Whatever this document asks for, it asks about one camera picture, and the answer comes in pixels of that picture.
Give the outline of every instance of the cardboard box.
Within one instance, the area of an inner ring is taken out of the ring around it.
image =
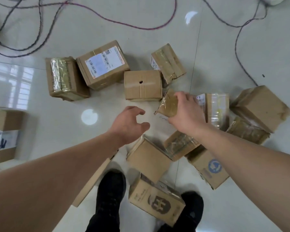
[[[227,133],[243,138],[255,144],[261,145],[265,140],[270,137],[270,133],[256,127],[248,121],[236,117],[233,123],[227,130]]]
[[[168,119],[168,117],[173,117],[177,113],[178,99],[174,96],[175,92],[169,89],[162,98],[162,102],[159,108],[156,110],[155,115],[163,119]]]
[[[93,174],[93,176],[89,179],[89,181],[86,183],[86,185],[82,188],[80,193],[77,195],[75,200],[73,201],[72,205],[74,207],[78,207],[81,202],[86,198],[86,196],[89,194],[89,192],[92,190],[93,186],[96,184],[98,179],[101,177],[101,175],[104,173],[104,170],[108,166],[108,164],[111,162],[111,159],[107,158],[103,164],[97,169],[97,171]]]
[[[127,100],[160,101],[162,99],[160,71],[126,71],[124,80]]]
[[[200,144],[192,137],[179,131],[174,132],[163,144],[166,155],[173,161],[177,161]]]
[[[186,157],[213,190],[217,189],[229,177],[219,161],[203,146],[196,148]]]
[[[90,97],[89,88],[72,57],[46,58],[49,95],[66,101]]]
[[[231,110],[269,133],[290,116],[290,108],[264,85],[242,91]]]
[[[23,111],[0,108],[0,163],[15,157]]]
[[[164,88],[172,81],[186,73],[186,70],[182,66],[170,44],[166,44],[152,53],[150,64],[154,70],[160,70],[162,72]]]
[[[197,99],[204,109],[206,122],[226,131],[229,127],[229,95],[201,94]]]
[[[154,184],[143,174],[131,185],[129,201],[172,227],[185,207],[177,191],[162,182]]]
[[[172,161],[143,135],[128,152],[127,162],[152,182],[157,183],[169,169]]]
[[[118,42],[112,41],[76,59],[86,84],[100,90],[124,79],[130,71]]]

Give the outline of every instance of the barcode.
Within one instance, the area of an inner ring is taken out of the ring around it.
[[[103,58],[104,58],[104,61],[105,61],[106,65],[110,67],[110,65],[109,65],[109,63],[108,63],[108,59],[107,59],[107,57],[105,56],[105,54],[102,53],[102,56],[103,56]]]
[[[93,66],[93,63],[92,63],[91,61],[89,61],[89,64],[90,64],[90,66],[91,66],[93,72],[96,74],[97,71],[96,71],[96,69],[95,69],[95,66]]]

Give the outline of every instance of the hand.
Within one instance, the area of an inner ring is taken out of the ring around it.
[[[195,96],[184,92],[176,92],[175,96],[178,99],[177,114],[169,118],[169,123],[178,131],[195,136],[198,129],[206,126],[203,109]]]
[[[149,130],[150,124],[136,122],[137,115],[144,115],[145,111],[135,106],[128,106],[120,113],[113,122],[109,132],[116,134],[126,145],[137,140],[144,132]]]

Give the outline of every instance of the person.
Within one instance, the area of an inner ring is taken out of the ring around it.
[[[290,155],[217,130],[205,122],[193,96],[184,92],[175,96],[178,111],[169,122],[207,148],[245,195],[282,231],[290,231]],[[150,128],[149,123],[136,121],[136,116],[144,113],[138,107],[126,107],[106,133],[0,172],[0,232],[52,231],[104,160]],[[101,213],[113,218],[108,224],[113,223],[114,230],[119,230],[118,210],[124,182],[123,174],[118,172],[104,176],[98,187],[97,213],[88,231],[99,231],[95,221],[99,221]],[[193,192],[183,196],[187,205],[178,222],[189,221],[196,227],[203,201]],[[187,217],[191,210],[198,214]],[[161,231],[175,227],[164,225]]]

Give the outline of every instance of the blue circular logo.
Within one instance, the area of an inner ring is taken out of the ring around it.
[[[222,170],[222,166],[218,162],[218,160],[213,159],[213,160],[209,161],[208,169],[211,173],[219,173]]]

